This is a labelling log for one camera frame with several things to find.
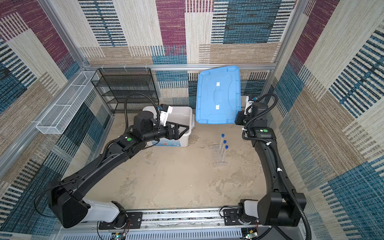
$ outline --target floor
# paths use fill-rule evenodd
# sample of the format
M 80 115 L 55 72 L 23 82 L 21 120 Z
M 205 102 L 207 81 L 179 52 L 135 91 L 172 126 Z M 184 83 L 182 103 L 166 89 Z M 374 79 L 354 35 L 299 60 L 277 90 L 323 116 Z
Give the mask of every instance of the floor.
M 134 114 L 129 115 L 133 122 Z M 266 193 L 263 169 L 242 126 L 198 124 L 188 147 L 152 147 L 112 170 L 86 195 L 102 202 L 119 202 L 126 209 L 237 205 L 240 199 L 261 199 Z M 125 129 L 116 114 L 106 142 Z M 214 167 L 209 146 L 225 134 L 229 146 L 223 167 Z

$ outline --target metal shelf rack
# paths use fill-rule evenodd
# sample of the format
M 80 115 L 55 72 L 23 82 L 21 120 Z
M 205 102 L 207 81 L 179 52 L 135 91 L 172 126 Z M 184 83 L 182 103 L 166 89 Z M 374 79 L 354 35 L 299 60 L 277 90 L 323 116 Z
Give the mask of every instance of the metal shelf rack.
M 124 113 L 125 98 L 140 92 L 159 103 L 151 70 L 148 68 L 99 68 L 93 86 L 100 93 L 112 113 Z M 148 106 L 150 101 L 142 95 L 132 95 L 128 101 L 127 112 L 137 113 Z

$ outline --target storage bin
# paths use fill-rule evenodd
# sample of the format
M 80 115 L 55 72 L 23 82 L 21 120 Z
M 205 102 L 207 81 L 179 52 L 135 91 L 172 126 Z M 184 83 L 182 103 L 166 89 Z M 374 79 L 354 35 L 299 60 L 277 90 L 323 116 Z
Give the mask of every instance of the storage bin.
M 153 106 L 147 106 L 143 111 L 150 111 L 153 113 L 156 119 L 156 110 Z M 156 146 L 166 147 L 187 147 L 189 141 L 189 135 L 192 132 L 192 128 L 195 127 L 195 114 L 192 114 L 192 108 L 190 107 L 173 107 L 172 113 L 168 115 L 168 122 L 179 123 L 183 125 L 189 125 L 189 130 L 178 140 L 168 140 L 166 138 L 160 138 L 160 142 Z M 147 146 L 155 144 L 157 141 L 147 142 Z

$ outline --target striped fabric wall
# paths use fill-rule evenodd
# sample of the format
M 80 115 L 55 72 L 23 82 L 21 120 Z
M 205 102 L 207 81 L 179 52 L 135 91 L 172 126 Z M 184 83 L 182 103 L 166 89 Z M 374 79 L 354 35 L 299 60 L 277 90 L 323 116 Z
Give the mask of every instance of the striped fabric wall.
M 2 155 L 79 66 L 36 0 L 0 4 Z
M 0 0 L 0 5 L 2 155 L 79 66 L 37 0 Z M 63 135 L 39 133 L 33 139 L 0 180 L 0 239 L 48 239 L 56 219 L 38 215 L 33 199 L 48 181 L 92 159 L 108 120 L 102 99 L 92 91 Z M 52 215 L 44 197 L 37 201 Z
M 38 134 L 0 181 L 0 239 L 48 239 L 56 218 L 33 207 L 52 179 L 65 178 L 93 160 L 110 115 L 92 90 L 62 135 Z M 53 216 L 45 195 L 40 212 Z
M 310 0 L 269 89 L 318 239 L 384 239 L 383 21 L 381 0 Z
M 274 63 L 296 6 L 296 0 L 49 1 L 91 65 Z M 261 92 L 265 78 L 249 78 L 257 73 L 243 74 L 244 95 Z M 196 107 L 190 72 L 154 78 L 169 81 L 156 86 L 161 103 Z

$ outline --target blue lid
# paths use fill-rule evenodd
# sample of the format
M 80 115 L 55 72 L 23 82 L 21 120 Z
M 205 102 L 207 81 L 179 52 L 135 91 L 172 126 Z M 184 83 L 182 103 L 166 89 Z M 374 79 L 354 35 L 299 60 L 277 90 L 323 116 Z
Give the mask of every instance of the blue lid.
M 196 121 L 202 124 L 235 123 L 241 111 L 240 69 L 237 66 L 202 71 L 197 82 Z

